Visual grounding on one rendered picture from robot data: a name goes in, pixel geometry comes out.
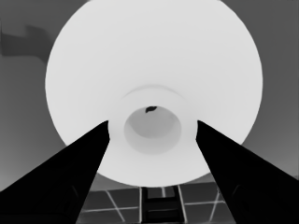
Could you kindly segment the large thick white disc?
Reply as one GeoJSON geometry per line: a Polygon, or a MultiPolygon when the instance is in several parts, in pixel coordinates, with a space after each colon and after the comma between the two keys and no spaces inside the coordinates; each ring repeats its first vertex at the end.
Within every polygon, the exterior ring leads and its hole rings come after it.
{"type": "Polygon", "coordinates": [[[101,175],[167,187],[209,171],[199,122],[246,140],[263,70],[249,30],[221,0],[90,0],[58,34],[45,90],[66,144],[107,123],[101,175]]]}

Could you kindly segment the dark robot body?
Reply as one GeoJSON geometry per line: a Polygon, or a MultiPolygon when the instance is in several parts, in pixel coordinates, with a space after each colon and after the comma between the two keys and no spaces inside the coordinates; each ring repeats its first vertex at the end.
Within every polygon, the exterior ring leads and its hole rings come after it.
{"type": "Polygon", "coordinates": [[[140,224],[186,224],[186,212],[179,186],[172,186],[173,197],[150,198],[149,188],[139,189],[140,224]]]}

